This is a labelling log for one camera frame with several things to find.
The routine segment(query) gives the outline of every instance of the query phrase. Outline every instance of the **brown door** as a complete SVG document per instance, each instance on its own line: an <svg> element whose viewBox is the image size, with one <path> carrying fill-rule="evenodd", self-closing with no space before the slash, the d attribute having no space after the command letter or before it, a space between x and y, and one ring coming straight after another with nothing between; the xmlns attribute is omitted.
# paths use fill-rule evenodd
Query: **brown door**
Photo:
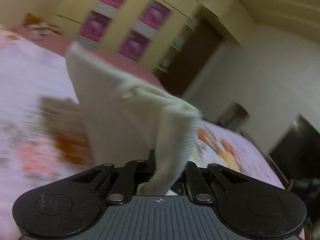
<svg viewBox="0 0 320 240"><path fill-rule="evenodd" d="M163 87L172 95L181 96L221 39L221 34L206 20L202 20L196 33L186 41L181 53L171 62L169 72L160 78Z"/></svg>

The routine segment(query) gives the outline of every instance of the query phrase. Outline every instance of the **folded fabric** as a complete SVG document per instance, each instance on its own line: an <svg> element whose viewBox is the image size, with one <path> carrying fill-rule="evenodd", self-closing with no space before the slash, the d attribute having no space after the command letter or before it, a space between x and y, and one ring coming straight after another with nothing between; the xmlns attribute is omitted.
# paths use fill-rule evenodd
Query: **folded fabric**
<svg viewBox="0 0 320 240"><path fill-rule="evenodd" d="M81 104L96 165L148 158L156 172L140 190L164 195L195 147L200 112L139 78L100 60L74 42L66 54L69 77Z"/></svg>

